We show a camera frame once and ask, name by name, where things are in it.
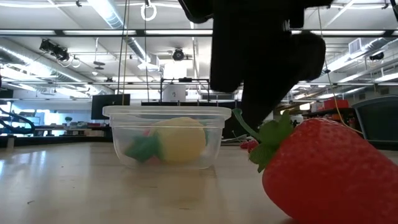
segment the shelf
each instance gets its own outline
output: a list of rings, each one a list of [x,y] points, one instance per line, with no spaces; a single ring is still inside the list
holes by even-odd
[[[340,113],[355,113],[354,108],[339,108]],[[307,113],[303,114],[302,116],[304,117],[315,117],[315,116],[322,116],[325,114],[335,114],[337,113],[337,109],[330,109],[330,110],[322,110],[322,111],[317,111],[317,112],[312,112],[312,113]]]

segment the clear plastic container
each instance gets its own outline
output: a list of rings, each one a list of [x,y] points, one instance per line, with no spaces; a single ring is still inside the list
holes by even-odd
[[[207,106],[105,106],[116,154],[128,167],[205,169],[217,158],[231,110]]]

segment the yellow fruit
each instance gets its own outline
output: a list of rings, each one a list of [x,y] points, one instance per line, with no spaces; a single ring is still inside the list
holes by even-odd
[[[194,161],[200,157],[200,154],[206,148],[206,136],[203,127],[199,121],[192,118],[173,118],[165,121],[159,121],[153,127],[150,135],[156,133],[162,145],[161,159],[168,163],[181,163]]]

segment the fluorescent light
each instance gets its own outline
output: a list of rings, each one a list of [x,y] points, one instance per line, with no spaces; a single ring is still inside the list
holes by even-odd
[[[295,100],[299,100],[299,99],[304,98],[304,97],[306,97],[305,94],[300,94],[300,95],[295,96],[294,99]]]
[[[293,90],[295,90],[295,89],[297,89],[297,88],[300,88],[300,87],[303,87],[303,88],[310,88],[311,85],[297,84],[297,85],[294,85],[294,86],[293,86],[293,88],[291,89],[291,91],[293,91]]]
[[[355,93],[356,91],[363,90],[363,89],[365,89],[365,87],[355,88],[355,89],[353,89],[353,90],[350,90],[350,91],[345,92],[345,94]]]
[[[384,75],[383,77],[377,78],[374,81],[375,82],[384,82],[388,80],[393,80],[398,78],[398,73],[390,74],[390,75]]]
[[[54,30],[0,30],[0,35],[55,35]]]
[[[50,110],[37,110],[38,113],[50,113]]]
[[[348,82],[348,81],[354,80],[354,79],[356,79],[358,77],[360,77],[360,75],[350,75],[349,77],[346,77],[346,78],[344,78],[344,79],[342,79],[342,80],[340,80],[338,82],[339,83]]]
[[[59,88],[59,89],[57,89],[57,92],[67,95],[67,96],[73,96],[76,98],[88,98],[88,96],[84,93],[80,93],[79,91],[70,90],[70,89],[66,89],[66,88]]]
[[[382,35],[384,30],[313,30],[311,31],[316,35]]]
[[[318,98],[320,98],[320,99],[327,99],[327,98],[331,98],[331,97],[333,97],[332,93],[328,93],[328,94],[324,94],[324,95],[318,96]]]
[[[13,86],[13,87],[17,87],[17,88],[22,88],[22,89],[24,89],[24,90],[36,91],[35,88],[33,88],[33,87],[31,87],[31,86],[28,86],[28,85],[25,85],[25,84],[19,84],[19,85],[8,84],[8,85]]]
[[[34,109],[24,109],[24,110],[21,110],[21,112],[25,112],[25,113],[35,113],[35,110],[34,110]]]
[[[136,35],[135,30],[123,31],[122,30],[65,30],[65,35]]]
[[[212,30],[146,30],[147,35],[212,35]]]
[[[309,109],[311,109],[311,106],[309,103],[300,105],[300,110],[309,110]]]

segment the ceiling duct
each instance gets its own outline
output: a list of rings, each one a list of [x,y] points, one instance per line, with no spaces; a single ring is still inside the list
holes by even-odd
[[[87,0],[93,9],[105,20],[105,22],[112,29],[123,29],[126,26],[123,23],[123,18],[120,16],[118,10],[116,9],[116,4],[113,0]],[[138,44],[137,40],[133,37],[129,37],[126,41],[128,46],[130,46],[131,50],[138,56],[141,62],[152,62],[153,65],[156,65],[156,60],[154,62],[151,59],[151,56],[145,52],[144,49]]]
[[[342,53],[331,60],[327,61],[328,69],[330,72],[334,72],[338,69],[355,62],[360,57],[368,57],[374,54],[378,54],[385,51],[386,47],[393,43],[396,38],[358,38],[348,44],[349,50]],[[323,75],[326,74],[326,66],[323,67]]]
[[[51,74],[53,71],[57,71],[58,74],[68,77],[74,82],[92,82],[91,79],[80,75],[77,72],[74,72],[68,68],[64,68],[58,63],[55,63],[41,55],[32,52],[10,40],[5,38],[0,38],[0,50],[3,52],[4,55],[7,55],[9,58],[12,59],[13,62],[18,62],[18,65],[28,65],[33,66],[34,69],[40,70],[41,72],[49,72]],[[102,85],[90,85],[95,88],[99,94],[114,94],[114,91],[108,87]]]

